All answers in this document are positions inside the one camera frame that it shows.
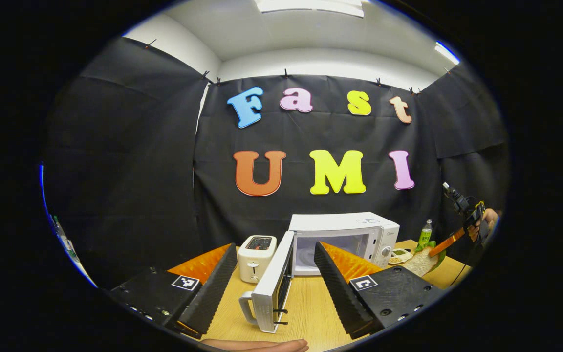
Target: plastic bottle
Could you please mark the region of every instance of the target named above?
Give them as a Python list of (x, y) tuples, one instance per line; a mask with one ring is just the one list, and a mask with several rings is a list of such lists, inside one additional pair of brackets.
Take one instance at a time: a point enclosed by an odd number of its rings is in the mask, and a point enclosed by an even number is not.
[(420, 231), (420, 238), (418, 239), (418, 247), (425, 248), (432, 236), (432, 219), (427, 219), (427, 223)]

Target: black backdrop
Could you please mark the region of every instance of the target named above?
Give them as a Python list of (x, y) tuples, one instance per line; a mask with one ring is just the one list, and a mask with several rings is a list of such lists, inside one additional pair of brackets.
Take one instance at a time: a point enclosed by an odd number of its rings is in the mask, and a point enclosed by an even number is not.
[[(238, 115), (227, 100), (260, 87), (261, 119), (239, 129)], [(280, 107), (288, 88), (311, 93), (313, 110), (302, 113)], [(372, 111), (353, 115), (346, 94), (364, 91)], [(407, 103), (412, 121), (401, 122), (389, 100), (399, 96)], [(420, 94), (374, 82), (331, 76), (293, 75), (244, 78), (210, 85), (199, 118), (195, 145), (195, 196), (202, 240), (212, 249), (222, 243), (267, 234), (281, 237), (292, 214), (328, 214), (371, 211), (400, 224), (398, 240), (418, 240), (427, 219), (433, 219), (438, 240), (462, 227), (462, 219), (442, 195), (442, 183), (465, 196), (503, 208), (507, 193), (509, 154), (507, 133), (498, 108), (478, 78), (465, 67), (449, 74)], [(362, 194), (310, 194), (315, 162), (311, 150), (328, 150), (340, 163), (347, 150), (359, 150), (362, 158)], [(281, 184), (269, 196), (248, 196), (236, 186), (235, 152), (258, 152), (253, 180), (268, 180), (264, 153), (281, 150)], [(415, 185), (398, 190), (394, 150), (409, 153), (407, 163)], [(469, 239), (447, 252), (468, 261)]]
[[(47, 206), (100, 287), (114, 287), (145, 266), (168, 269), (203, 251), (240, 245), (250, 235), (280, 237), (292, 214), (371, 211), (401, 225), (400, 241), (418, 239), (433, 219), (433, 238), (441, 241), (461, 227), (442, 196), (443, 182), (502, 209), (509, 173), (504, 127), (490, 94), (464, 64), (420, 94), (332, 76), (213, 84), (197, 125), (208, 80), (146, 46), (114, 40), (60, 93), (47, 125)], [(227, 100), (250, 87), (264, 90), (263, 117), (239, 129)], [(288, 88), (310, 91), (313, 110), (282, 109)], [(351, 90), (368, 94), (369, 115), (349, 112)], [(394, 96), (407, 103), (411, 123), (397, 118), (389, 103)], [(366, 191), (310, 194), (315, 162), (309, 153), (321, 149), (337, 163), (347, 150), (360, 150)], [(264, 153), (286, 153), (275, 193), (239, 191), (232, 155), (241, 150), (260, 154), (257, 183), (268, 179)], [(409, 153), (411, 189), (394, 187), (388, 156), (394, 150)], [(472, 247), (463, 239), (448, 254), (473, 264), (480, 251), (472, 254)]]
[[(260, 121), (239, 129), (234, 107), (228, 98), (251, 87), (260, 87), (263, 104)], [(288, 88), (311, 93), (313, 110), (302, 113), (280, 107)], [(369, 96), (369, 116), (353, 115), (347, 109), (346, 94), (364, 91)], [(389, 99), (400, 96), (408, 103), (412, 122), (401, 122)], [(328, 150), (339, 164), (347, 150), (359, 150), (362, 181), (366, 191), (313, 195), (315, 161), (311, 150)], [(236, 161), (232, 155), (253, 150), (253, 179), (268, 180), (264, 153), (281, 150), (281, 184), (269, 196), (248, 196), (236, 186)], [(389, 152), (406, 150), (415, 186), (395, 189), (394, 161)], [(371, 211), (401, 225), (399, 238), (420, 236), (429, 218), (435, 219), (440, 205), (440, 169), (435, 158), (432, 134), (409, 91), (350, 78), (331, 76), (267, 76), (244, 78), (211, 85), (199, 118), (195, 145), (195, 194), (199, 225), (207, 243), (243, 241), (254, 234), (281, 238), (292, 214), (329, 214)]]
[(48, 122), (47, 207), (105, 288), (201, 252), (192, 153), (208, 80), (145, 46), (110, 43), (61, 92)]

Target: letter f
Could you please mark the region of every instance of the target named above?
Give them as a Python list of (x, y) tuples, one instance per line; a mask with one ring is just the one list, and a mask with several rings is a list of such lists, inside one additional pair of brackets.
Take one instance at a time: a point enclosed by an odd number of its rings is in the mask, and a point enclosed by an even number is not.
[(252, 95), (262, 95), (264, 91), (260, 87), (253, 87), (249, 90), (242, 92), (236, 96), (232, 96), (227, 100), (228, 104), (232, 104), (236, 113), (238, 114), (238, 128), (244, 129), (253, 123), (256, 123), (262, 118), (262, 115), (255, 113), (252, 108), (257, 110), (262, 109), (262, 102), (257, 96)]

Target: wooden table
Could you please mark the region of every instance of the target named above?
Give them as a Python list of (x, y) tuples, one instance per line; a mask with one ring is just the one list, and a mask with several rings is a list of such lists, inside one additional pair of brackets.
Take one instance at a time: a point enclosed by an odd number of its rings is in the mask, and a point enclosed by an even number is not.
[[(413, 250), (416, 248), (416, 242), (402, 241), (397, 243), (395, 248)], [(447, 257), (436, 270), (425, 275), (423, 279), (440, 289), (445, 289), (451, 285), (462, 268), (463, 263)], [(456, 283), (470, 269), (471, 267), (466, 266)], [(320, 276), (295, 276), (292, 279), (292, 286), (286, 301), (288, 314), (284, 314), (282, 318), (283, 321), (288, 322), (288, 325), (280, 325), (275, 334), (261, 332), (257, 325), (246, 321), (238, 303), (238, 298), (244, 292), (254, 288), (255, 284), (246, 283), (240, 279), (237, 266), (221, 303), (219, 303), (208, 333), (201, 339), (274, 342), (305, 339), (308, 341), (311, 352), (322, 352), (368, 336), (357, 339), (349, 337), (340, 323), (331, 296)]]

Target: letter m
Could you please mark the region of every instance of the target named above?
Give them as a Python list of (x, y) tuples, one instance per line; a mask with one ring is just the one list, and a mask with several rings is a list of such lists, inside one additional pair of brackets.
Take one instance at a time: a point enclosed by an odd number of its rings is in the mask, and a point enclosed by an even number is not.
[(314, 186), (310, 188), (310, 193), (328, 194), (329, 187), (325, 184), (325, 178), (336, 193), (340, 191), (345, 178), (345, 193), (364, 193), (366, 186), (362, 183), (362, 156), (364, 155), (358, 150), (347, 150), (338, 165), (329, 151), (312, 150), (310, 158), (314, 159)]

